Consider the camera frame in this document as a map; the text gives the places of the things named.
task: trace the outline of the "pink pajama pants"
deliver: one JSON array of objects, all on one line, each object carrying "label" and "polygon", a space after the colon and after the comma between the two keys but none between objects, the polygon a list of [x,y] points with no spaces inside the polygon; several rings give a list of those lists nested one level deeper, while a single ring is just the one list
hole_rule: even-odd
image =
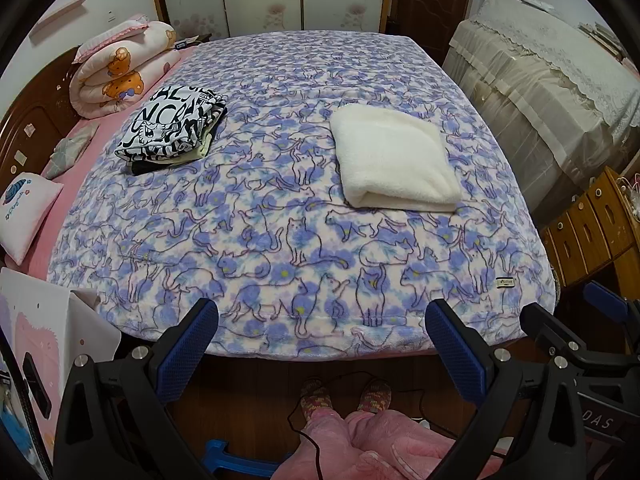
[{"label": "pink pajama pants", "polygon": [[[424,480],[454,443],[395,410],[353,412],[343,420],[334,410],[319,408],[304,431],[320,447],[324,480]],[[300,441],[273,480],[317,480],[316,448],[304,437]],[[489,459],[479,478],[501,463]]]}]

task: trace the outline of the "folded white towel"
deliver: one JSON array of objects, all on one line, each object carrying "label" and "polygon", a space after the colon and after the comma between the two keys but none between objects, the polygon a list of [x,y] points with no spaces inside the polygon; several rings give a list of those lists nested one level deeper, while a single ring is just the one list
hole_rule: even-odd
[{"label": "folded white towel", "polygon": [[340,108],[330,123],[353,207],[455,211],[462,189],[434,124],[358,104]]}]

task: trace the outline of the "drawer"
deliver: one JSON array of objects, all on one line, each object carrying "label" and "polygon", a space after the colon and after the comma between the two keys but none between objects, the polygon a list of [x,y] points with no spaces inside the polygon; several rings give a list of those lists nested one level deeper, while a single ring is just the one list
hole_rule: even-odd
[{"label": "drawer", "polygon": [[606,173],[598,177],[587,195],[602,226],[611,256],[615,258],[634,241],[624,206]]},{"label": "drawer", "polygon": [[591,273],[611,259],[602,227],[585,194],[571,206],[568,212],[582,250],[587,272]]},{"label": "drawer", "polygon": [[553,224],[549,226],[553,238],[558,261],[562,268],[565,285],[571,285],[587,275],[587,267],[582,257],[580,244],[575,235],[574,226],[571,224],[569,213],[561,214]]},{"label": "drawer", "polygon": [[540,233],[540,237],[542,238],[542,243],[545,246],[546,257],[549,258],[549,263],[556,270],[558,280],[560,280],[560,285],[564,286],[564,276],[562,276],[562,269],[558,262],[558,253],[556,252],[556,246],[554,245],[554,240],[551,237],[551,231],[549,228],[542,231]]}]

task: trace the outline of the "lace cloth cover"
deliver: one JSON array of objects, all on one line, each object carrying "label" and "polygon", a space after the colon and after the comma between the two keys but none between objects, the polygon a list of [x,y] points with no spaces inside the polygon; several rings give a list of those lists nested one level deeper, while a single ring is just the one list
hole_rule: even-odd
[{"label": "lace cloth cover", "polygon": [[640,81],[580,30],[518,0],[485,0],[471,21],[561,70],[593,100],[614,142],[629,126],[640,125]]}]

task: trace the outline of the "person's foot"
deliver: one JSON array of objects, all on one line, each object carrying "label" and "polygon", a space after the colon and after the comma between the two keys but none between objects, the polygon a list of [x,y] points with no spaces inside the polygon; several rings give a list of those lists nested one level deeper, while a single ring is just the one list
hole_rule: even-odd
[{"label": "person's foot", "polygon": [[300,408],[307,422],[311,420],[312,413],[318,408],[333,408],[329,390],[322,386],[322,381],[317,377],[307,379],[302,384],[301,393]]},{"label": "person's foot", "polygon": [[373,379],[365,386],[360,396],[359,412],[378,413],[391,405],[391,386],[382,379]]}]

